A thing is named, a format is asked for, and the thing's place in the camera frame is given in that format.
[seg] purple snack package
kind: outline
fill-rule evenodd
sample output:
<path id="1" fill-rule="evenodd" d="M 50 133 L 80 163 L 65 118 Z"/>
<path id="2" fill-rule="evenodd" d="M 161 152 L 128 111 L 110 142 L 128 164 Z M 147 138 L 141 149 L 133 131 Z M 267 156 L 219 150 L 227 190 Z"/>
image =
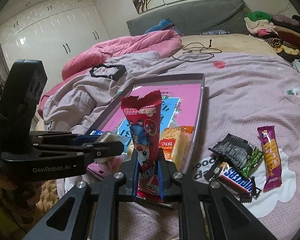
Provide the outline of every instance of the purple snack package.
<path id="1" fill-rule="evenodd" d="M 258 133 L 260 135 L 266 164 L 266 183 L 263 192 L 267 192 L 276 187 L 280 187 L 282 184 L 281 159 L 275 140 L 274 126 L 258 127 Z"/>

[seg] purple folded cloth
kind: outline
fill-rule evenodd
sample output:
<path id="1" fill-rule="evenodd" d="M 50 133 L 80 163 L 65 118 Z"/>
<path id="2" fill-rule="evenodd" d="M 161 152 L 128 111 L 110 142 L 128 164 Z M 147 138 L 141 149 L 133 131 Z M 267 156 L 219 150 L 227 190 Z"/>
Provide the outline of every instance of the purple folded cloth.
<path id="1" fill-rule="evenodd" d="M 288 23 L 294 26 L 299 26 L 299 22 L 297 20 L 289 18 L 285 15 L 281 15 L 281 14 L 270 14 L 270 15 L 272 15 L 272 19 L 277 22 Z"/>

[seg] metal screw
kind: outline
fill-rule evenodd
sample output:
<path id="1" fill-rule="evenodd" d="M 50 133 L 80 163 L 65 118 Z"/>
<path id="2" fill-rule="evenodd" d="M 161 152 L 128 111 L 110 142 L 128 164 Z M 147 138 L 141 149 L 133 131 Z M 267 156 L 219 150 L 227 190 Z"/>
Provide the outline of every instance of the metal screw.
<path id="1" fill-rule="evenodd" d="M 122 172 L 116 172 L 114 175 L 113 175 L 116 179 L 121 179 L 123 177 L 123 173 Z"/>
<path id="2" fill-rule="evenodd" d="M 220 183 L 217 182 L 217 181 L 211 182 L 210 185 L 211 185 L 211 187 L 213 187 L 213 188 L 219 188 L 219 187 L 220 187 Z"/>
<path id="3" fill-rule="evenodd" d="M 87 183 L 84 182 L 84 181 L 79 181 L 79 182 L 76 184 L 77 188 L 84 188 L 86 185 L 87 185 Z"/>
<path id="4" fill-rule="evenodd" d="M 175 179 L 181 179 L 183 174 L 179 171 L 175 172 L 172 174 L 172 176 L 175 178 Z"/>

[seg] stack of folded clothes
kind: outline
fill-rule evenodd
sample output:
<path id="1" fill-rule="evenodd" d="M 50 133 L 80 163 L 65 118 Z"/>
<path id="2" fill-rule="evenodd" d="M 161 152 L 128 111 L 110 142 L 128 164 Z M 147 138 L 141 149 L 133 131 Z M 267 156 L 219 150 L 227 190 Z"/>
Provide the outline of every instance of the stack of folded clothes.
<path id="1" fill-rule="evenodd" d="M 256 11 L 244 19 L 252 36 L 266 41 L 275 52 L 293 62 L 300 59 L 300 23 L 279 14 Z"/>

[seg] white wardrobe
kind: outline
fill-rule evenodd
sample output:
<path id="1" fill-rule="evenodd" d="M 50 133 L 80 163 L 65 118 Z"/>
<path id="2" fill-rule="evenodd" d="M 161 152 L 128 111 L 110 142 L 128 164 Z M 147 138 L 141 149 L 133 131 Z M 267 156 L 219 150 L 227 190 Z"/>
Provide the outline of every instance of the white wardrobe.
<path id="1" fill-rule="evenodd" d="M 48 77 L 45 92 L 62 81 L 68 60 L 108 39 L 93 0 L 48 0 L 0 26 L 8 68 L 17 59 L 41 60 Z"/>

